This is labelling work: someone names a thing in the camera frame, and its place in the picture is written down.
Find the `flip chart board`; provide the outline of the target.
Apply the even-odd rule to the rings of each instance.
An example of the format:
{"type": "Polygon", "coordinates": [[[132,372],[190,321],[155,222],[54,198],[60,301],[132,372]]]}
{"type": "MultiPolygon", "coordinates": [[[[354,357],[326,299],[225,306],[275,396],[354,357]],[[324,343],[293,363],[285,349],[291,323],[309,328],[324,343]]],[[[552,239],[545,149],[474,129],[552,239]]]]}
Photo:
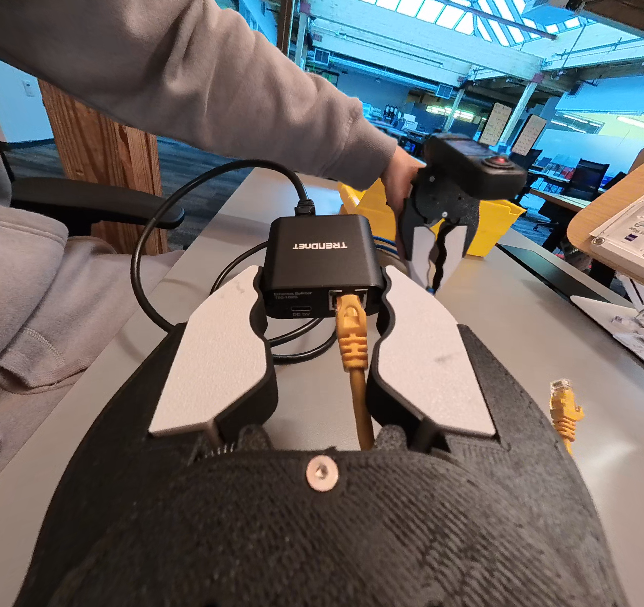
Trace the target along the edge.
{"type": "Polygon", "coordinates": [[[510,106],[496,102],[487,116],[486,124],[479,136],[479,144],[485,146],[497,145],[512,112],[513,108],[510,106]]]}
{"type": "Polygon", "coordinates": [[[533,149],[548,120],[531,114],[525,121],[511,148],[511,154],[525,157],[533,149]]]}

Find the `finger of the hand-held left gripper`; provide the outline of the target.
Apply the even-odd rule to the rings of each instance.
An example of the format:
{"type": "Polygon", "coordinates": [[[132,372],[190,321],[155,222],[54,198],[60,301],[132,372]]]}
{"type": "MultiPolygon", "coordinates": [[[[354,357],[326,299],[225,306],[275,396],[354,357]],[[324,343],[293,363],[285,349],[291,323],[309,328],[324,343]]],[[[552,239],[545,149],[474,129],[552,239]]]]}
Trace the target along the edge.
{"type": "Polygon", "coordinates": [[[427,225],[415,227],[411,255],[407,259],[408,276],[420,286],[432,286],[437,257],[437,235],[427,225]]]}
{"type": "Polygon", "coordinates": [[[442,224],[435,248],[433,292],[438,293],[461,263],[466,253],[468,227],[466,225],[442,224]]]}

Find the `black ethernet splitter box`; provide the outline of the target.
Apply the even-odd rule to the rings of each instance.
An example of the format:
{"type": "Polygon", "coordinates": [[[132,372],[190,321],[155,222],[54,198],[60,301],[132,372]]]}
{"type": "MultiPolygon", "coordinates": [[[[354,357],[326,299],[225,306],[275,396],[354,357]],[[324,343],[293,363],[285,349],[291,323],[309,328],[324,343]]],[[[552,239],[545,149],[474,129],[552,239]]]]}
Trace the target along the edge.
{"type": "Polygon", "coordinates": [[[385,289],[372,230],[362,215],[287,216],[270,225],[261,291],[267,316],[318,319],[356,295],[368,316],[385,289]]]}

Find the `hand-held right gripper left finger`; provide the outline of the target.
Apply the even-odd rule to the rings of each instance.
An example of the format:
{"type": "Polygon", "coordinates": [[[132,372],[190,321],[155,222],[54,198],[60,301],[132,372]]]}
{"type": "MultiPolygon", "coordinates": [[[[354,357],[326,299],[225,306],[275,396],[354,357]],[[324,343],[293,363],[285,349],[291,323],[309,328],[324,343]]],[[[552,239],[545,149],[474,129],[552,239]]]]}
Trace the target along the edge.
{"type": "Polygon", "coordinates": [[[149,424],[153,437],[204,433],[237,442],[278,406],[278,383],[260,292],[251,265],[190,315],[149,424]]]}

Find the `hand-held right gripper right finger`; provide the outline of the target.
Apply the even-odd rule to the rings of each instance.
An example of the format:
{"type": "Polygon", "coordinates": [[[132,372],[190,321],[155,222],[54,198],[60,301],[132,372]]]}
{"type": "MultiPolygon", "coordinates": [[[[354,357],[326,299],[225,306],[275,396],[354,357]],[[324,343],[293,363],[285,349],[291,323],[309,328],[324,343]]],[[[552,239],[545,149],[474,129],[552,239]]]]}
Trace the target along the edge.
{"type": "Polygon", "coordinates": [[[448,449],[448,436],[492,440],[496,427],[455,318],[395,266],[383,277],[366,384],[371,417],[400,428],[411,449],[448,449]]]}

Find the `round wooden table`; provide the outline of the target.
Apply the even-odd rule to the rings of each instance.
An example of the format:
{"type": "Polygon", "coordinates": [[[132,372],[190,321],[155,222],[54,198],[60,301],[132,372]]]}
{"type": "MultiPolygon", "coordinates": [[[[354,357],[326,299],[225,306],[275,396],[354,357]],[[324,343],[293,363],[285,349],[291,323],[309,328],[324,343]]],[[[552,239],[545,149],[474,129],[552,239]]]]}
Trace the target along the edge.
{"type": "Polygon", "coordinates": [[[630,172],[618,184],[579,211],[568,225],[568,241],[591,258],[589,276],[602,286],[610,287],[615,275],[615,265],[612,263],[605,265],[597,259],[591,232],[641,198],[643,198],[643,150],[636,156],[630,172]]]}

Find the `white paper sheet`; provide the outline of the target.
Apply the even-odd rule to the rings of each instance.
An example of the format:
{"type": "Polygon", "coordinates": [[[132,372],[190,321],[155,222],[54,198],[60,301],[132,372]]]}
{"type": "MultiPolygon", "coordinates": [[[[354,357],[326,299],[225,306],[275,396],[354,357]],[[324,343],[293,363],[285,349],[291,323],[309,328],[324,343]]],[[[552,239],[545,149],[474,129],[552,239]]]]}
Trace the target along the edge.
{"type": "Polygon", "coordinates": [[[572,296],[570,301],[617,343],[643,361],[643,310],[572,296]]]}

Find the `person's left forearm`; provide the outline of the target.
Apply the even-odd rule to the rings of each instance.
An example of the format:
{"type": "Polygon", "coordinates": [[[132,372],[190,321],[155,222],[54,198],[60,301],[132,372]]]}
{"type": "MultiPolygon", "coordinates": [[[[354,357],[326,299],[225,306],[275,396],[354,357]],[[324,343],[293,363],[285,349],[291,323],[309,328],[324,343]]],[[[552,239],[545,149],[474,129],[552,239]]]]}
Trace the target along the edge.
{"type": "Polygon", "coordinates": [[[1,59],[119,123],[359,190],[397,147],[215,0],[1,0],[1,59]]]}

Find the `yellow plastic bin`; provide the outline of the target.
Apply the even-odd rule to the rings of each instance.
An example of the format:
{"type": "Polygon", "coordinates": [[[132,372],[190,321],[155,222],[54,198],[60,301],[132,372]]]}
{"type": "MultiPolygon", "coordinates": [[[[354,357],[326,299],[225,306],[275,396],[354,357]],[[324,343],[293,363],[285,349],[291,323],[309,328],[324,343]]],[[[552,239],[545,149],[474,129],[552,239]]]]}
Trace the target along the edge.
{"type": "MultiPolygon", "coordinates": [[[[386,203],[380,180],[365,191],[355,190],[343,183],[337,184],[337,190],[342,200],[342,214],[366,217],[372,234],[380,238],[380,243],[395,244],[395,217],[386,203]]],[[[479,227],[466,254],[486,257],[524,212],[525,209],[508,200],[482,201],[479,206],[479,227]]]]}

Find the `grey desk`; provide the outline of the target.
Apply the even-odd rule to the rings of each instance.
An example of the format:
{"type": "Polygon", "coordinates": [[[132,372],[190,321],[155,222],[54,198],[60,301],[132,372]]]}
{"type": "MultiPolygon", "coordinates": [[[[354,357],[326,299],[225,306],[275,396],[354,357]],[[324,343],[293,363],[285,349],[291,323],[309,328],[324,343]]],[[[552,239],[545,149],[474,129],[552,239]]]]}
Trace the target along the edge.
{"type": "MultiPolygon", "coordinates": [[[[277,173],[254,170],[149,294],[184,321],[221,270],[264,241],[296,196],[277,173]]],[[[575,306],[499,248],[467,257],[438,300],[467,325],[543,409],[550,383],[568,378],[585,417],[576,465],[600,515],[627,599],[643,605],[643,366],[575,306]]],[[[1,605],[11,606],[60,477],[97,415],[164,333],[137,311],[1,472],[1,605]]],[[[267,422],[282,449],[358,446],[348,377],[336,348],[280,367],[279,403],[267,422]]]]}

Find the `person's left hand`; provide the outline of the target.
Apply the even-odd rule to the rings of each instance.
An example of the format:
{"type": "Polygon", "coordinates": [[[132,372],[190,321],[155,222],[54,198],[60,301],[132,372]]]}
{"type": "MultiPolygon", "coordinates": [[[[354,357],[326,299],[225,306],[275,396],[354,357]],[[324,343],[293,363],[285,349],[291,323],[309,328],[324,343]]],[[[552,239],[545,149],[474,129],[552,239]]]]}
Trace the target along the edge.
{"type": "Polygon", "coordinates": [[[418,171],[425,168],[427,164],[397,146],[395,152],[381,175],[381,182],[384,186],[386,203],[391,209],[394,221],[398,224],[399,216],[402,213],[405,199],[412,188],[412,181],[418,171]]]}

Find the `ceiling projector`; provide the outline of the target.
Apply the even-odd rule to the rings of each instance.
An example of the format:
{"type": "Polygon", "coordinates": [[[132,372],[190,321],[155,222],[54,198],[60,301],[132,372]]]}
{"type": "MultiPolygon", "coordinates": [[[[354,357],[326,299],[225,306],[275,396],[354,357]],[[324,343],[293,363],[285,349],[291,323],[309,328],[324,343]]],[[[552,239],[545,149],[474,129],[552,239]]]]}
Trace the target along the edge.
{"type": "Polygon", "coordinates": [[[542,26],[563,23],[579,13],[584,0],[529,0],[521,18],[542,26]]]}

